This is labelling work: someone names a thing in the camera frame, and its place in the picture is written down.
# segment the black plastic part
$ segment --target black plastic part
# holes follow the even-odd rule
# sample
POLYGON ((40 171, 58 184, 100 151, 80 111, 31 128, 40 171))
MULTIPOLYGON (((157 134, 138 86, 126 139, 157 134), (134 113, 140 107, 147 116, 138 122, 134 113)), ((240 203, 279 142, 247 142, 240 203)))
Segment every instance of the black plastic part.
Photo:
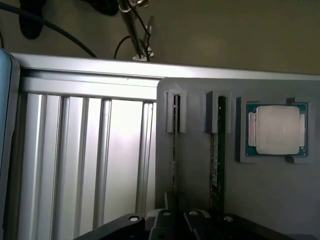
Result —
POLYGON ((117 0, 84 0, 103 15, 114 16, 119 11, 117 0))
POLYGON ((161 210, 151 229, 149 240, 175 239, 176 214, 170 210, 161 210))
POLYGON ((293 238, 237 215, 223 215, 217 223, 224 239, 292 240, 293 238))
POLYGON ((127 214, 101 227, 75 238, 75 240, 125 240, 143 239, 145 219, 138 214, 127 214))
POLYGON ((211 218, 205 217, 201 211, 186 211, 183 216, 190 232, 189 239, 223 240, 218 229, 216 227, 212 227, 211 218))
POLYGON ((166 192, 164 201, 166 204, 165 208, 176 213, 190 209, 185 193, 174 194, 172 192, 166 192))
POLYGON ((211 133, 211 210, 212 214, 221 215, 224 212, 225 202, 227 98, 219 96, 217 106, 217 133, 211 133), (213 182, 213 177, 216 178, 216 184, 213 182))

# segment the cable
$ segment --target cable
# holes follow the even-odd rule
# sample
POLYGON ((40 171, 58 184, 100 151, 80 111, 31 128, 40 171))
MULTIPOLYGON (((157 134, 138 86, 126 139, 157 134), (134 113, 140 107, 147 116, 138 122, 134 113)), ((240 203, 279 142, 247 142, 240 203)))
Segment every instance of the cable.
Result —
POLYGON ((142 18, 140 17, 139 13, 137 12, 137 10, 131 5, 131 3, 129 2, 129 0, 126 0, 126 3, 129 5, 130 9, 133 11, 133 13, 135 14, 135 16, 139 19, 139 22, 141 23, 144 32, 148 35, 148 38, 146 40, 146 49, 149 49, 149 40, 151 38, 151 34, 150 32, 147 30, 146 25, 144 23, 144 21, 142 20, 142 18))
POLYGON ((45 26, 47 26, 48 28, 51 28, 52 30, 60 33, 61 35, 65 36, 66 38, 70 39, 72 42, 74 42, 75 44, 77 44, 80 48, 82 48, 86 53, 88 53, 91 57, 96 58, 97 56, 89 49, 87 48, 81 41, 79 41, 77 38, 75 38, 74 36, 72 36, 70 33, 66 32, 65 30, 63 30, 62 28, 58 27, 57 25, 44 20, 41 17, 38 17, 28 11, 24 11, 20 8, 17 8, 15 6, 11 6, 9 4, 5 4, 3 2, 0 2, 0 9, 14 13, 14 14, 18 14, 21 16, 24 16, 25 18, 29 18, 33 21, 39 22, 45 26))
POLYGON ((5 49, 5 42, 4 42, 4 38, 2 37, 2 32, 0 31, 0 41, 1 41, 1 48, 5 49))
POLYGON ((141 43, 141 45, 142 45, 142 47, 143 47, 143 49, 144 49, 145 56, 146 56, 146 61, 147 61, 147 62, 150 62, 150 57, 149 57, 148 49, 147 49, 144 41, 142 41, 142 40, 140 39, 140 43, 141 43))
MULTIPOLYGON (((113 55, 113 59, 117 59, 118 51, 119 51, 121 45, 124 43, 124 41, 126 41, 126 40, 129 39, 129 38, 130 38, 130 36, 125 36, 124 38, 121 39, 121 41, 120 41, 120 42, 118 43, 118 45, 116 46, 116 49, 115 49, 114 55, 113 55)), ((144 49, 144 52, 145 52, 145 55, 146 55, 146 60, 149 62, 149 61, 150 61, 150 57, 149 57, 148 49, 147 49, 144 41, 142 41, 142 40, 140 39, 140 42, 141 42, 141 45, 142 45, 142 47, 143 47, 143 49, 144 49)))
POLYGON ((124 41, 129 38, 130 38, 130 36, 125 36, 124 38, 121 39, 121 41, 118 43, 118 46, 116 46, 116 49, 115 49, 114 55, 113 55, 113 59, 117 59, 117 54, 118 54, 119 48, 124 43, 124 41))

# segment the metal frame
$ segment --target metal frame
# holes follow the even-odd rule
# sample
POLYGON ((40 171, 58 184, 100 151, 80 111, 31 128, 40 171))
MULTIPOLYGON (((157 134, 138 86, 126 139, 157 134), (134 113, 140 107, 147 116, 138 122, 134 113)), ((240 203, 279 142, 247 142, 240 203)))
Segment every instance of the metal frame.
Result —
POLYGON ((14 146, 18 152, 12 163, 16 174, 11 183, 8 239, 16 239, 18 232, 19 240, 72 239, 127 211, 144 215, 154 209, 155 102, 157 85, 162 78, 320 80, 320 76, 316 75, 13 55, 21 66, 21 94, 17 114, 17 145, 14 146), (68 117, 61 120, 61 115, 68 117), (91 128, 97 124, 100 124, 99 129, 91 128), (134 137, 118 131, 124 126, 134 137), (100 137, 97 141, 97 136, 101 134, 107 137, 100 137), (109 138, 113 141, 118 139, 118 143, 128 140, 130 155, 121 150, 110 152, 115 147, 123 149, 124 145, 101 148, 109 138), (56 156, 58 148, 63 149, 63 154, 56 156), (104 158, 106 153, 109 154, 108 162, 104 158), (89 161, 92 155, 95 160, 89 161), (62 166, 55 165, 58 157, 62 159, 62 166), (133 200, 127 196, 121 198, 125 206, 123 209, 113 207, 113 203, 119 203, 121 194, 112 199, 110 194, 106 194, 121 187, 121 183, 115 180, 115 174, 107 175, 106 164, 110 163, 110 170, 112 166, 121 167, 120 164, 124 164, 123 174, 126 174, 126 183, 130 183, 128 190, 134 189, 134 186, 137 188, 127 192, 133 200), (95 170, 95 164, 99 164, 99 171, 95 170), (56 168, 63 169, 60 175, 57 175, 56 168), (130 168, 136 169, 136 172, 129 171, 130 168), (106 182, 111 185, 107 190, 106 182), (97 195, 93 195, 94 185, 97 195), (77 187, 77 192, 69 190, 73 187, 77 187), (75 198, 78 193, 81 201, 75 198))

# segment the wall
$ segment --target wall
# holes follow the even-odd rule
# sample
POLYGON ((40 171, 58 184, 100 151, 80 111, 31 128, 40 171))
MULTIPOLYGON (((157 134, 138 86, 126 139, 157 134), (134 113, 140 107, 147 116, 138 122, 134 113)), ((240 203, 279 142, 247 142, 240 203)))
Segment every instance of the wall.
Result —
MULTIPOLYGON (((319 9, 317 0, 150 0, 139 12, 145 22, 155 16, 154 62, 319 74, 319 9)), ((120 15, 104 16, 80 0, 47 0, 44 16, 100 58, 112 58, 127 35, 120 15)), ((24 38, 15 14, 2 11, 0 29, 9 51, 87 57, 48 28, 36 40, 24 38)), ((133 55, 128 41, 118 57, 133 55)))

